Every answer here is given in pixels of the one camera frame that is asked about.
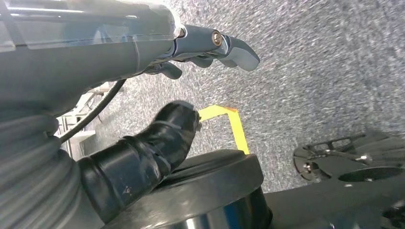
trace transparent plastic cover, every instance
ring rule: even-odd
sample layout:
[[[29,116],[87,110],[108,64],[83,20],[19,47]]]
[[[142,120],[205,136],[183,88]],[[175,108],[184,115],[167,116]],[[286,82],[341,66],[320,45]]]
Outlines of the transparent plastic cover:
[[[156,0],[4,0],[0,10],[0,52],[173,40],[181,29]]]

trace hole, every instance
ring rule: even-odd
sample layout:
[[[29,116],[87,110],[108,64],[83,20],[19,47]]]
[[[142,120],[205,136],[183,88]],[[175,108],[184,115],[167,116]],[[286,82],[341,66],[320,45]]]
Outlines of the hole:
[[[339,148],[342,146],[347,146],[348,144],[351,144],[352,142],[350,141],[350,139],[343,139],[340,141],[336,141],[336,142],[332,142],[333,147],[335,148]]]
[[[314,149],[316,151],[321,151],[321,150],[329,149],[329,146],[327,144],[320,144],[320,145],[315,145]]]
[[[339,180],[345,182],[372,182],[394,177],[402,172],[403,169],[396,167],[366,168],[343,174],[339,177]]]

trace bolt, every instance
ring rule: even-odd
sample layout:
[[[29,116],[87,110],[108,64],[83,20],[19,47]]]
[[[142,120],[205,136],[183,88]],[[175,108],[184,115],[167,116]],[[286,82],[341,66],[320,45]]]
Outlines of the bolt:
[[[213,32],[212,39],[216,46],[220,46],[222,44],[222,35],[218,31]]]
[[[311,164],[310,163],[305,163],[304,164],[304,169],[306,169],[306,171],[309,173],[312,170]]]

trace black wire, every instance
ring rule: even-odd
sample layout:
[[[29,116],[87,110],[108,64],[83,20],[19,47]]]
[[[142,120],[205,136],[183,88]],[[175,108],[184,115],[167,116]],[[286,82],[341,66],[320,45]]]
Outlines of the black wire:
[[[126,79],[117,81],[114,86],[108,91],[104,98],[97,104],[97,106],[86,115],[82,120],[80,120],[74,127],[60,136],[61,142],[67,141],[69,138],[77,134],[81,129],[88,125],[94,118],[101,113],[102,110],[111,102],[111,100],[116,96],[118,91],[124,85]]]

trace yellow floor marking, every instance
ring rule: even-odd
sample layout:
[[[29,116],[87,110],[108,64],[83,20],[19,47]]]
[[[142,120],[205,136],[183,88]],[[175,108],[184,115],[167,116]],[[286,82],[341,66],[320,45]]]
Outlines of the yellow floor marking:
[[[249,148],[247,147],[245,133],[243,132],[242,122],[238,110],[230,107],[212,105],[200,110],[198,113],[200,114],[201,121],[227,114],[231,123],[237,148],[242,150],[245,154],[249,154]]]

